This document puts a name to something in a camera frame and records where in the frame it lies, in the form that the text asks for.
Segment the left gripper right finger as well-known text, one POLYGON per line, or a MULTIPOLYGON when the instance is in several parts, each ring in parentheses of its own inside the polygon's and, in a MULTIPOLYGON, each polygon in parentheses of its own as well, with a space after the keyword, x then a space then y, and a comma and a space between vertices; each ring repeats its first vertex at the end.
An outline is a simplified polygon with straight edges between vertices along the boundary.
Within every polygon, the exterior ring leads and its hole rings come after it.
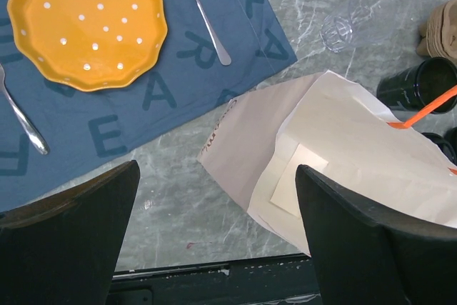
POLYGON ((455 304, 456 229, 300 165, 296 193, 324 304, 455 304))

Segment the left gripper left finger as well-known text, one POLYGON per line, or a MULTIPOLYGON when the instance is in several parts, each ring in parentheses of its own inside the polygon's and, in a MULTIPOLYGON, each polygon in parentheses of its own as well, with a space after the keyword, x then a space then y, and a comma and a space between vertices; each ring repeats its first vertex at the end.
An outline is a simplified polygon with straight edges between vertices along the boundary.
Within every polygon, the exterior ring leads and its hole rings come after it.
POLYGON ((104 304, 140 180, 136 161, 1 213, 2 304, 104 304))

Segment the cream paper bag orange handles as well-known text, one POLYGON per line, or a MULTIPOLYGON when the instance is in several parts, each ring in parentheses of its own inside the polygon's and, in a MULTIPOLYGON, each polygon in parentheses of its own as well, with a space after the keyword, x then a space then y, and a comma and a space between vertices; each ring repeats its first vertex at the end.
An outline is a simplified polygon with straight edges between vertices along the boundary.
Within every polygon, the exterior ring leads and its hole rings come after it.
POLYGON ((199 154, 259 225, 308 253, 295 175, 304 164, 347 189, 432 223, 456 225, 456 166, 360 84, 332 72, 237 96, 199 154))

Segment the black cup lid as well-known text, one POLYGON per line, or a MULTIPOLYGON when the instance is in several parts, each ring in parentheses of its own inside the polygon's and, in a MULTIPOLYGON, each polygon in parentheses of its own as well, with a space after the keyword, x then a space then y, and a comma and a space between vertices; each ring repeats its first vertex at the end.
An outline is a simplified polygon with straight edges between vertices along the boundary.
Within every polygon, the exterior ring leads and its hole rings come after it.
POLYGON ((444 136, 431 132, 423 132, 423 135, 438 146, 443 154, 456 165, 456 127, 449 129, 444 136))

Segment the brown pulp cup carrier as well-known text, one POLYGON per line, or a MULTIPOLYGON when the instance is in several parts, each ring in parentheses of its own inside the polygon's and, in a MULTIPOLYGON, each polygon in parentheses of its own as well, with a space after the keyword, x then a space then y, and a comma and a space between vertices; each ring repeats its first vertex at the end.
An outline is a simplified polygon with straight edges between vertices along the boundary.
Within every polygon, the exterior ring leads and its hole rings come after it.
POLYGON ((443 57, 456 64, 456 0, 437 6, 418 32, 419 56, 443 57))

